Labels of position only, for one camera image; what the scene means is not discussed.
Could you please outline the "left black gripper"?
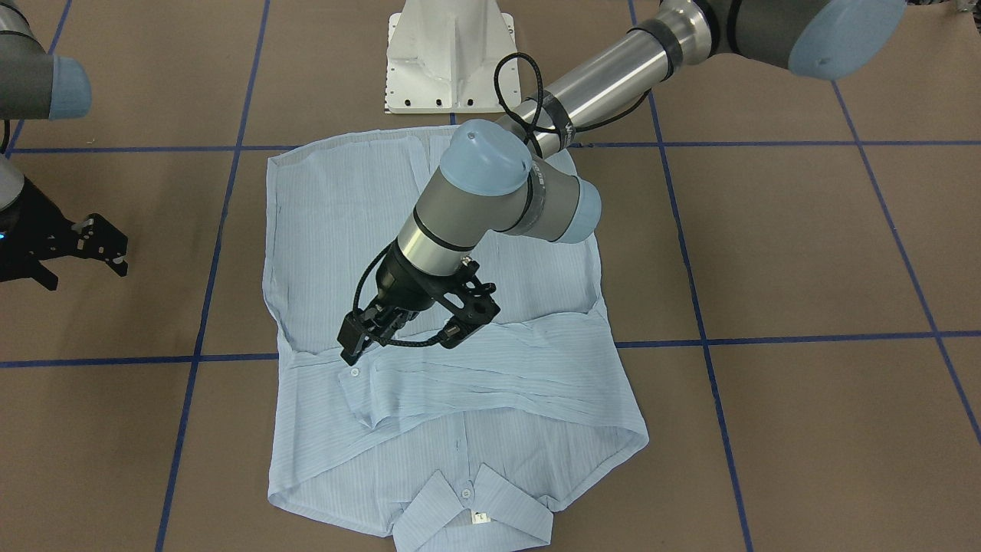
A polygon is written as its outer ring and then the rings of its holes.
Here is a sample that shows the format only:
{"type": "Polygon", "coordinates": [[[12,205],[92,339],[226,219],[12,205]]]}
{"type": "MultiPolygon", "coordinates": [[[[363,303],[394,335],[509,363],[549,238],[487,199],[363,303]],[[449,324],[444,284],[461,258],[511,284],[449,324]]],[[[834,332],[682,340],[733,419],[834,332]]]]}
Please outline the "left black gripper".
{"type": "Polygon", "coordinates": [[[368,310],[351,310],[341,321],[337,336],[341,360],[355,366],[371,343],[392,341],[406,324],[437,303],[435,277],[442,276],[417,269],[406,261],[399,245],[389,244],[381,254],[375,276],[377,294],[368,310]]]}

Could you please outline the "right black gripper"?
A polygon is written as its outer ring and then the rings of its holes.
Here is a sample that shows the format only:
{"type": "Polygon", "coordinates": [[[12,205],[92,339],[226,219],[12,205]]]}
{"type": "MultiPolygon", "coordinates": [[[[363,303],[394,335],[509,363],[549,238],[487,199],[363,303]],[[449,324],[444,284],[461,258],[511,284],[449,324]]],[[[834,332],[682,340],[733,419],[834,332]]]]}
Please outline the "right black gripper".
{"type": "Polygon", "coordinates": [[[1,281],[31,279],[46,290],[58,287],[58,276],[42,261],[76,251],[74,223],[27,179],[20,195],[2,210],[1,281]]]}

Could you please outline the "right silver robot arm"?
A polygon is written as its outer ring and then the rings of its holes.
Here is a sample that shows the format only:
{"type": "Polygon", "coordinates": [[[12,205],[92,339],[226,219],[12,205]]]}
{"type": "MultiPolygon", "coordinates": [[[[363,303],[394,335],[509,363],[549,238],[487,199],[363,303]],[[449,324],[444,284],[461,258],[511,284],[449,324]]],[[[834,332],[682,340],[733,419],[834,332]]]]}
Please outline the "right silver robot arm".
{"type": "MultiPolygon", "coordinates": [[[[87,72],[71,57],[48,52],[15,1],[1,7],[2,153],[14,120],[63,120],[87,115],[92,93],[87,72]]],[[[2,280],[31,279],[53,291],[58,276],[43,265],[66,256],[73,223],[6,156],[1,168],[2,280]]]]}

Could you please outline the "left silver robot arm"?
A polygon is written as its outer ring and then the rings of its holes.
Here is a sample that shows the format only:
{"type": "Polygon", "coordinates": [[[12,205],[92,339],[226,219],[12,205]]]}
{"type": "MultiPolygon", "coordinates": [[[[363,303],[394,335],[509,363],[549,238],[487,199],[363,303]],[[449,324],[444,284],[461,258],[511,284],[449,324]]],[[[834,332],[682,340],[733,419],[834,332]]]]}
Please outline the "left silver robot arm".
{"type": "Polygon", "coordinates": [[[550,168],[579,133],[609,125],[651,89],[717,54],[833,81],[872,59],[904,1],[662,1],[624,38],[495,122],[459,126],[395,240],[366,269],[377,294],[340,325],[341,360],[380,346],[452,349],[500,313],[471,252],[488,232],[582,242],[602,200],[594,185],[550,168]]]}

